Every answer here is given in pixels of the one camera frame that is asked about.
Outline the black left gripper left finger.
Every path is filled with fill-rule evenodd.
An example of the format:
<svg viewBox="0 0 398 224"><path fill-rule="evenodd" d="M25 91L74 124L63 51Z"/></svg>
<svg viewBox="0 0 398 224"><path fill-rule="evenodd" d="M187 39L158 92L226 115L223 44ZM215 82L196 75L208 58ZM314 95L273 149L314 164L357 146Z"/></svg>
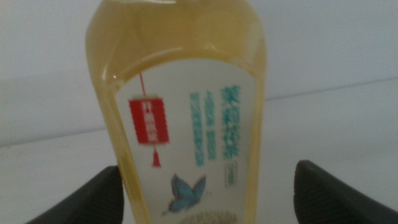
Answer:
<svg viewBox="0 0 398 224"><path fill-rule="evenodd" d="M122 224L124 192L119 169L109 166L28 224Z"/></svg>

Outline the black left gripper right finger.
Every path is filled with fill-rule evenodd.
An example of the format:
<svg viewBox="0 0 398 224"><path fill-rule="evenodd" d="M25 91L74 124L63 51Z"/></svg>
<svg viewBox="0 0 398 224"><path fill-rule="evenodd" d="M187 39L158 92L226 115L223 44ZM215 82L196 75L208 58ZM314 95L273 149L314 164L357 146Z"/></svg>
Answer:
<svg viewBox="0 0 398 224"><path fill-rule="evenodd" d="M306 224L397 224L397 211L345 184L313 162L299 161L294 210Z"/></svg>

